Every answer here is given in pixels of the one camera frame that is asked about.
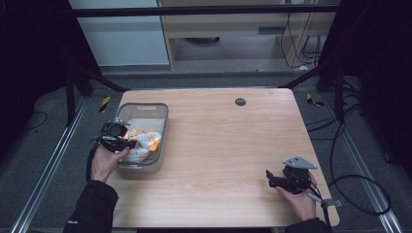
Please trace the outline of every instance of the floor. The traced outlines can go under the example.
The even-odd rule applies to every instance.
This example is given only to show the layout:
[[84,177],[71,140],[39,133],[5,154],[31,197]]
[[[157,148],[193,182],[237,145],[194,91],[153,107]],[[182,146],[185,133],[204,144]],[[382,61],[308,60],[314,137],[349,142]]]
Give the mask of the floor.
[[[316,38],[310,38],[306,55],[315,51]],[[217,43],[208,40],[185,40],[179,42],[176,66],[172,71],[142,72],[143,77],[108,76],[114,83],[133,88],[186,88],[186,87],[238,87],[238,86],[278,86],[299,77],[307,69],[316,65],[312,58],[304,57],[307,63],[290,68],[285,62],[279,44],[274,37],[260,38],[221,38]],[[308,129],[322,125],[333,118],[332,92],[318,93],[314,89],[317,78],[298,86],[293,92]],[[85,105],[84,115],[79,125],[70,135],[70,145],[61,145],[59,137],[66,135],[65,111],[56,108],[65,105],[64,89],[42,97],[36,103],[39,111],[27,123],[27,130],[21,132],[18,144],[14,145],[13,160],[1,164],[0,188],[0,232],[9,232],[17,218],[24,213],[33,190],[44,197],[34,205],[34,213],[26,212],[32,232],[59,232],[58,225],[64,222],[82,190],[79,180],[84,177],[85,157],[82,148],[89,147],[92,138],[89,125],[104,122],[116,110],[121,95],[113,93],[99,83],[92,83],[95,93],[86,100],[77,95],[77,105]],[[307,93],[313,100],[323,102],[324,107],[308,104]],[[102,98],[111,94],[112,105],[106,113],[98,114]],[[347,108],[357,104],[356,99],[347,99]],[[333,168],[329,170],[331,138],[337,125],[310,132],[312,144],[324,170],[326,180],[330,173],[345,175],[357,173],[382,183],[393,199],[392,210],[384,216],[371,216],[361,213],[351,204],[339,208],[341,223],[335,232],[412,232],[409,214],[412,213],[409,197],[412,183],[396,164],[388,164],[381,156],[382,149],[377,143],[367,119],[360,116],[361,109],[354,109],[346,116],[346,128],[338,138],[334,152]],[[54,159],[55,152],[61,150],[72,156]],[[49,169],[51,178],[45,180],[49,188],[36,188],[43,172]],[[361,202],[368,209],[385,208],[385,199],[380,190],[366,182],[341,184],[348,195]],[[341,198],[335,187],[330,188],[334,198]]]

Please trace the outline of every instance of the white wall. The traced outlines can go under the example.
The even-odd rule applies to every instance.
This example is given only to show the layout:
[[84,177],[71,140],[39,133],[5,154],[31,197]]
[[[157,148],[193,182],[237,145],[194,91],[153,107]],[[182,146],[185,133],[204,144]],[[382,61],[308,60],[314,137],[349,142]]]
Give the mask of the white wall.
[[[157,7],[156,0],[69,0],[73,9]],[[159,17],[84,17],[79,23],[99,66],[168,65]]]

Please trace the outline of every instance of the wooden table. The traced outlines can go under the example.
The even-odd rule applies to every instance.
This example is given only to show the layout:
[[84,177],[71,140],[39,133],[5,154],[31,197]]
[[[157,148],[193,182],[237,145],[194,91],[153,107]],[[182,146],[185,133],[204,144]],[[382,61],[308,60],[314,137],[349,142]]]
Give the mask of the wooden table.
[[[244,98],[245,106],[235,100]],[[297,222],[289,203],[268,186],[283,160],[302,156],[319,166],[288,89],[128,91],[120,104],[169,107],[163,164],[155,174],[115,171],[115,227],[272,227]],[[311,170],[324,198],[321,169]],[[318,216],[323,218],[318,206]],[[329,208],[332,225],[339,222]]]

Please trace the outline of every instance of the gray carpet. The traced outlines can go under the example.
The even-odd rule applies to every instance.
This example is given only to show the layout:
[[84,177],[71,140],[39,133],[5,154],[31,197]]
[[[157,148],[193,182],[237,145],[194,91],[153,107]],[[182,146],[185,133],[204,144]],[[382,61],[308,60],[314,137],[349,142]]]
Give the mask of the gray carpet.
[[[276,86],[288,82],[299,74],[298,72],[289,74],[255,72],[148,75],[144,78],[111,77],[111,80],[114,83],[132,88]],[[85,114],[71,139],[58,170],[54,174],[37,214],[32,220],[31,227],[61,227],[74,210],[74,204],[83,190],[86,183],[86,158],[88,150],[91,148],[89,140],[93,138],[104,122],[113,119],[121,98],[120,93],[115,93],[101,84],[94,83],[93,85],[96,90],[92,97],[87,98]],[[106,112],[98,113],[102,99],[106,95],[111,95],[112,99]],[[331,118],[327,107],[308,104],[306,93],[296,92],[295,98],[305,123]],[[316,101],[323,101],[322,96],[317,93],[313,93],[313,98]],[[9,228],[13,225],[64,130],[66,121],[64,89],[59,89],[39,99],[35,110],[46,113],[48,118],[40,126],[21,132],[19,141],[14,144],[11,151],[11,159],[1,165],[0,228]],[[43,119],[43,114],[33,114],[27,127],[35,126]],[[412,222],[408,220],[410,213],[412,213],[408,203],[409,197],[412,195],[410,179],[398,165],[385,162],[382,149],[377,144],[365,118],[354,111],[351,115],[346,116],[346,121],[346,129],[353,136],[367,167],[371,170],[375,180],[390,193],[393,199],[393,212],[402,229],[404,232],[412,232]],[[311,124],[307,127],[308,129],[314,128],[323,123]],[[310,133],[310,137],[329,139],[333,137],[335,130],[336,126],[332,124],[322,130]],[[312,144],[326,180],[330,182],[328,162],[331,140],[312,140]],[[335,177],[356,173],[341,137],[337,140],[333,154],[333,170]],[[357,203],[373,210],[361,182],[347,180],[342,182],[340,186]],[[334,187],[330,190],[333,198],[342,198]],[[341,222],[334,228],[335,232],[386,232],[378,216],[364,214],[345,200],[344,203],[344,207],[338,208]]]

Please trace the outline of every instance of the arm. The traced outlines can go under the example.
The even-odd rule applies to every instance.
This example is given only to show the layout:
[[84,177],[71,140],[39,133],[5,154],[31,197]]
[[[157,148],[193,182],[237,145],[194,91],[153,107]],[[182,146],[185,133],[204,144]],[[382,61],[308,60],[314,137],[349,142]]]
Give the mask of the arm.
[[112,153],[99,146],[91,164],[91,180],[76,203],[74,213],[67,220],[64,233],[112,231],[113,211],[118,202],[116,191],[105,184],[119,160],[127,156],[129,148]]
[[[310,179],[316,185],[315,178],[309,173]],[[286,228],[286,233],[327,233],[329,232],[326,224],[316,217],[316,203],[310,198],[307,192],[309,189],[299,193],[291,194],[281,188],[276,187],[276,190],[291,204],[294,213],[300,219],[299,223],[290,225]]]

